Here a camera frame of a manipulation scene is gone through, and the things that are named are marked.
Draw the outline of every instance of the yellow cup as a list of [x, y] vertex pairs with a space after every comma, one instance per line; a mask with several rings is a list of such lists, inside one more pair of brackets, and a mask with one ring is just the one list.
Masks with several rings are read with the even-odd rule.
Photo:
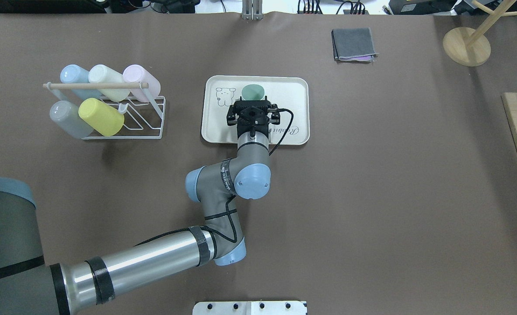
[[115, 135], [124, 124], [124, 115], [96, 98], [88, 98], [78, 110], [78, 115], [105, 137]]

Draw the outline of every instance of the cable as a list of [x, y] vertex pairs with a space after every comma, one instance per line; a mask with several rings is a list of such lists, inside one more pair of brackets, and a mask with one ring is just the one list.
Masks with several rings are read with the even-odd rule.
[[144, 7], [137, 7], [137, 6], [135, 6], [134, 4], [132, 4], [132, 2], [130, 2], [130, 0], [128, 0], [128, 4], [130, 4], [132, 7], [137, 8], [137, 9], [145, 9], [145, 8], [147, 8], [148, 6], [151, 6], [151, 5], [152, 5], [152, 2], [150, 2], [147, 6], [144, 6]]
[[323, 14], [323, 10], [321, 10], [321, 0], [317, 0], [317, 9], [315, 9], [315, 14], [317, 14], [317, 10], [319, 14]]
[[152, 238], [150, 238], [150, 239], [147, 239], [147, 240], [145, 240], [145, 241], [143, 241], [143, 242], [140, 242], [140, 243], [138, 243], [138, 244], [134, 245], [134, 247], [136, 247], [136, 246], [138, 246], [138, 245], [145, 244], [145, 243], [149, 243], [149, 242], [151, 242], [151, 241], [155, 241], [156, 239], [158, 239], [158, 238], [162, 238], [162, 237], [167, 236], [167, 235], [172, 235], [172, 234], [174, 234], [174, 233], [179, 233], [179, 232], [183, 232], [183, 231], [189, 231], [189, 228], [188, 228], [188, 227], [185, 227], [184, 229], [178, 229], [178, 230], [175, 230], [175, 231], [171, 231], [171, 232], [167, 232], [167, 233], [163, 233], [163, 234], [160, 234], [160, 235], [154, 236], [154, 237], [152, 237]]
[[155, 12], [158, 12], [158, 13], [163, 13], [163, 14], [165, 13], [165, 12], [163, 12], [163, 11], [158, 11], [158, 10], [154, 9], [152, 5], [150, 5], [150, 9], [152, 9], [152, 10], [154, 10]]
[[336, 10], [336, 14], [338, 14], [338, 12], [340, 12], [340, 9], [342, 8], [342, 6], [344, 6], [344, 4], [350, 4], [350, 10], [352, 10], [352, 9], [353, 9], [354, 2], [351, 2], [351, 1], [344, 1], [344, 2], [342, 2], [342, 4], [338, 7], [338, 10]]
[[358, 2], [356, 2], [355, 6], [352, 9], [352, 11], [350, 12], [350, 14], [365, 14], [365, 5], [360, 0], [358, 0]]
[[229, 202], [231, 202], [234, 198], [235, 198], [235, 195], [229, 197], [229, 199], [227, 199], [227, 201], [225, 202], [225, 213], [227, 213], [227, 218], [229, 220], [229, 224], [231, 224], [231, 229], [233, 231], [233, 239], [225, 236], [220, 231], [212, 229], [211, 227], [204, 226], [204, 227], [200, 227], [200, 229], [202, 229], [203, 231], [213, 232], [213, 233], [217, 234], [218, 236], [226, 239], [227, 241], [230, 241], [232, 243], [237, 243], [237, 230], [235, 229], [235, 224], [233, 224], [233, 219], [231, 218], [231, 213], [229, 213]]
[[[235, 224], [233, 223], [233, 219], [231, 218], [231, 213], [229, 213], [229, 202], [231, 202], [233, 199], [235, 198], [235, 195], [229, 197], [229, 199], [227, 199], [227, 201], [225, 202], [225, 212], [227, 213], [227, 218], [229, 219], [229, 224], [231, 224], [231, 229], [233, 231], [233, 239], [225, 236], [222, 232], [218, 231], [218, 230], [215, 230], [215, 229], [212, 229], [211, 227], [207, 227], [204, 225], [204, 227], [200, 227], [200, 229], [202, 231], [208, 231], [208, 232], [211, 232], [211, 233], [215, 233], [217, 234], [219, 237], [222, 237], [224, 239], [226, 239], [227, 241], [230, 241], [232, 243], [237, 243], [237, 230], [235, 228]], [[149, 238], [143, 242], [140, 242], [136, 245], [134, 245], [134, 247], [138, 246], [138, 245], [142, 245], [142, 244], [145, 244], [145, 243], [149, 243], [151, 241], [155, 241], [156, 239], [158, 238], [162, 238], [164, 236], [167, 236], [167, 235], [173, 235], [175, 233], [179, 233], [179, 232], [184, 232], [184, 231], [189, 231], [189, 228], [188, 227], [185, 227], [183, 229], [178, 229], [178, 230], [175, 230], [175, 231], [170, 231], [170, 232], [167, 232], [167, 233], [163, 233], [163, 234], [160, 234], [160, 235], [156, 235], [152, 238]]]
[[285, 109], [285, 108], [280, 108], [278, 110], [279, 112], [288, 112], [290, 113], [290, 115], [292, 115], [292, 118], [290, 118], [290, 123], [288, 124], [288, 128], [286, 128], [286, 130], [284, 131], [284, 134], [282, 134], [282, 137], [280, 138], [280, 141], [278, 141], [278, 143], [274, 146], [274, 149], [272, 149], [272, 151], [270, 151], [270, 153], [268, 153], [268, 155], [272, 155], [272, 153], [274, 153], [274, 151], [276, 149], [278, 149], [278, 147], [280, 146], [280, 143], [282, 143], [282, 140], [284, 139], [284, 137], [286, 136], [286, 134], [288, 133], [288, 130], [290, 130], [290, 127], [292, 127], [292, 122], [293, 122], [293, 112], [289, 109]]

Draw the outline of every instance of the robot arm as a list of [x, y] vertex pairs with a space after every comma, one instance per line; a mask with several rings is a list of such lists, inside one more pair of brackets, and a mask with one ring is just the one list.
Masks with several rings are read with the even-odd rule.
[[31, 191], [22, 182], [0, 179], [0, 314], [27, 309], [74, 315], [212, 259], [220, 266], [243, 259], [245, 239], [233, 199], [267, 194], [268, 124], [279, 123], [279, 112], [266, 99], [239, 100], [227, 120], [237, 124], [237, 157], [194, 170], [185, 182], [189, 197], [203, 204], [204, 226], [171, 231], [74, 266], [45, 266]]

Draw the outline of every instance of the white plate with holes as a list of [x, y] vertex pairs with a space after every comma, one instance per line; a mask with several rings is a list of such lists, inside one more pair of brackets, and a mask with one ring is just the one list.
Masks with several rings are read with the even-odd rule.
[[[302, 78], [213, 76], [206, 82], [201, 134], [214, 144], [236, 144], [237, 126], [227, 126], [229, 106], [241, 97], [248, 84], [259, 84], [264, 94], [278, 108], [294, 113], [294, 120], [281, 145], [303, 145], [309, 140], [309, 86]], [[290, 114], [280, 114], [280, 124], [270, 124], [269, 141], [276, 144], [288, 128]]]
[[306, 301], [199, 302], [192, 315], [307, 315]]

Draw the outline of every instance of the black tape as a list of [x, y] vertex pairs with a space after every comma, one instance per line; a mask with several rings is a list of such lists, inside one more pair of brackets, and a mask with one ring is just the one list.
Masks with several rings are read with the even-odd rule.
[[64, 286], [64, 277], [60, 263], [50, 265], [50, 273], [52, 275], [52, 283], [54, 284], [54, 292], [56, 293], [56, 304], [58, 305], [59, 315], [70, 315], [70, 307], [68, 306], [68, 297], [66, 295], [66, 287]]
[[212, 259], [216, 259], [216, 256], [218, 255], [218, 244], [216, 243], [214, 233], [210, 233], [210, 238], [212, 239], [212, 243], [214, 243], [214, 257], [212, 257]]
[[225, 189], [231, 192], [232, 195], [236, 195], [235, 185], [233, 185], [233, 181], [231, 180], [231, 174], [229, 174], [229, 162], [231, 159], [223, 160], [220, 165], [220, 173], [222, 174], [222, 181], [224, 183]]
[[26, 261], [15, 263], [13, 265], [1, 267], [0, 268], [0, 279], [5, 278], [5, 277], [10, 277], [17, 273], [22, 273], [23, 271], [27, 271], [29, 269], [37, 268], [44, 264], [45, 264], [45, 259], [41, 255], [39, 257], [35, 257], [34, 259], [28, 259]]
[[204, 233], [202, 233], [200, 227], [189, 227], [189, 231], [196, 239], [198, 252], [200, 253], [200, 259], [196, 267], [202, 266], [210, 261], [210, 249], [208, 249], [208, 242], [206, 241], [206, 237], [204, 236]]
[[[229, 214], [237, 213], [237, 209], [229, 210]], [[219, 217], [224, 217], [227, 215], [227, 211], [224, 211], [222, 213], [217, 213], [215, 215], [209, 215], [208, 217], [204, 217], [205, 221], [212, 220], [212, 219], [218, 219]]]
[[107, 266], [101, 257], [96, 256], [85, 261], [88, 263], [93, 275], [97, 304], [105, 304], [115, 299], [115, 288], [107, 270]]
[[237, 148], [237, 151], [241, 150], [241, 148], [246, 146], [246, 145], [260, 145], [261, 147], [265, 148], [266, 151], [268, 151], [268, 148], [265, 145], [263, 145], [262, 143], [260, 143], [260, 142], [247, 142], [247, 143], [244, 143], [242, 146]]

